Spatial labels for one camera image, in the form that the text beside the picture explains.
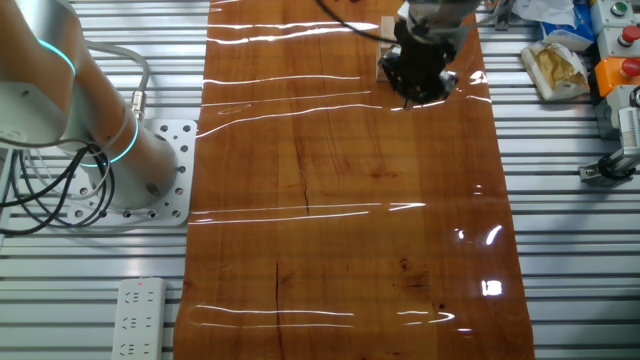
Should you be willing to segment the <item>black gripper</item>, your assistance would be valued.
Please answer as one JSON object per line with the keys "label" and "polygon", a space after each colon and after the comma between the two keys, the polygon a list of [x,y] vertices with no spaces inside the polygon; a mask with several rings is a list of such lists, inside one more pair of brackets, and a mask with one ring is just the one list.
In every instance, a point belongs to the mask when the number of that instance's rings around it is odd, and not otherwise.
{"label": "black gripper", "polygon": [[420,39],[413,35],[406,20],[397,20],[393,34],[397,44],[387,51],[387,59],[380,65],[393,88],[403,98],[403,108],[411,109],[413,103],[409,87],[402,76],[438,76],[420,86],[419,103],[446,100],[458,84],[455,72],[442,72],[456,56],[456,43],[449,34]]}

